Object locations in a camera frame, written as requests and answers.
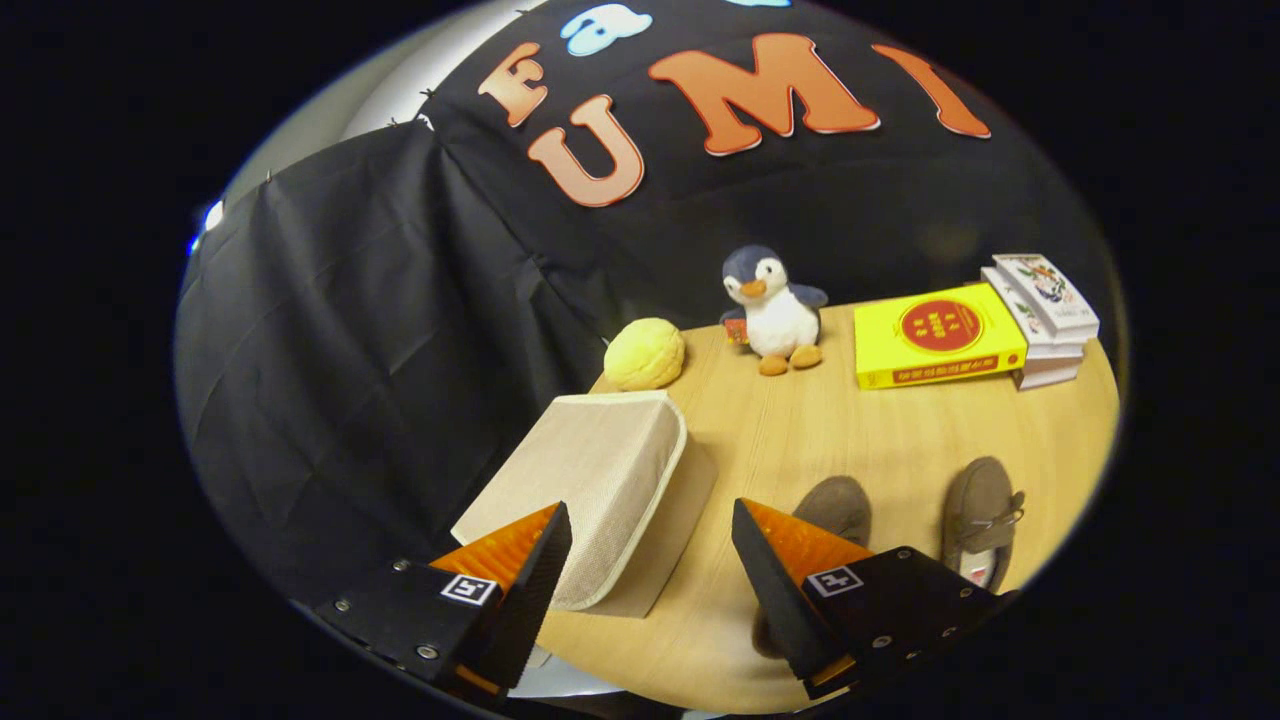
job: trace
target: white book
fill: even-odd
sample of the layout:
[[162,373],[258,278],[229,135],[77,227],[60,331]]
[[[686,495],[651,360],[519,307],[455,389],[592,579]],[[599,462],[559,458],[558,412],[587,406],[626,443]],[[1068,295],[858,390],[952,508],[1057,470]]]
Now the white book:
[[1059,340],[1044,322],[1034,302],[1005,278],[996,268],[983,268],[982,279],[987,281],[1009,307],[1018,322],[1023,337],[1027,338],[1027,359],[1042,357],[1084,357],[1084,342],[1079,340]]
[[1055,341],[1084,342],[1098,336],[1097,314],[1071,281],[1043,255],[992,255],[1000,274],[1029,300],[1053,332]]
[[1012,372],[1014,384],[1018,386],[1019,391],[1074,380],[1079,374],[1080,363],[1064,365],[1052,370],[1041,370],[1038,373],[1024,373],[1021,369]]

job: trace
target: round table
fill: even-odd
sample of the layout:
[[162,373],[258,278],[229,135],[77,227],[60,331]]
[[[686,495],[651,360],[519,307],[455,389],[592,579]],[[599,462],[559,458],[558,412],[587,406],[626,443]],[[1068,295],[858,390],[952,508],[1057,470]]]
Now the round table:
[[[1018,392],[1005,374],[861,391],[854,305],[822,310],[824,360],[781,377],[730,345],[722,327],[684,332],[684,374],[667,387],[718,477],[689,544],[644,619],[550,611],[538,644],[636,694],[710,712],[812,706],[785,660],[751,648],[756,601],[733,548],[733,501],[790,512],[823,478],[858,478],[872,503],[869,550],[941,557],[947,487],[993,455],[1027,493],[1001,592],[1028,582],[1068,538],[1098,487],[1119,419],[1102,346],[1075,380]],[[591,392],[613,392],[600,378]],[[643,557],[634,557],[632,562]]]

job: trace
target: orange felt letters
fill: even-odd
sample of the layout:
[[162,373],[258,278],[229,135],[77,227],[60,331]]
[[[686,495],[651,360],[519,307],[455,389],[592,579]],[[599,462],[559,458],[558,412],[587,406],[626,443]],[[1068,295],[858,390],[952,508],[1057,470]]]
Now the orange felt letters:
[[[744,124],[731,105],[782,137],[795,132],[795,96],[805,106],[804,126],[817,133],[849,133],[881,127],[874,110],[861,105],[818,56],[813,40],[794,33],[764,33],[751,41],[755,70],[749,72],[698,50],[668,55],[649,68],[649,77],[675,85],[707,126],[705,151],[732,155],[763,141],[759,128]],[[893,60],[924,88],[937,106],[938,123],[968,137],[987,140],[991,129],[920,58],[886,45],[872,50]],[[527,83],[543,79],[543,67],[532,59],[536,42],[516,47],[480,83],[479,95],[489,95],[504,110],[507,124],[518,127],[547,99],[547,86]],[[613,100],[595,95],[570,114],[570,122],[585,127],[608,150],[613,172],[603,178],[586,173],[566,145],[563,128],[552,128],[529,146],[529,158],[540,163],[561,191],[579,205],[604,208],[632,192],[644,179],[644,158],[611,111]]]

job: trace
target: red circle on book cover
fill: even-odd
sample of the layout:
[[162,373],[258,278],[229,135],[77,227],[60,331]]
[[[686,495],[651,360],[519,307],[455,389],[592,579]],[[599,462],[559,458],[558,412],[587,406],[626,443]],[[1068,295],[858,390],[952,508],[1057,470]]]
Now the red circle on book cover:
[[902,315],[902,337],[931,352],[959,352],[980,334],[978,314],[955,300],[927,300]]

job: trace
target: fabric storage box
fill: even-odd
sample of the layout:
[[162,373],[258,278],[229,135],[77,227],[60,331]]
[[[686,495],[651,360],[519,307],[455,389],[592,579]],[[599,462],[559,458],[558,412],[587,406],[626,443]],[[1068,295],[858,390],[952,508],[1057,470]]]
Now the fabric storage box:
[[644,618],[714,482],[666,391],[561,396],[452,533],[466,544],[563,501],[573,544],[549,609]]

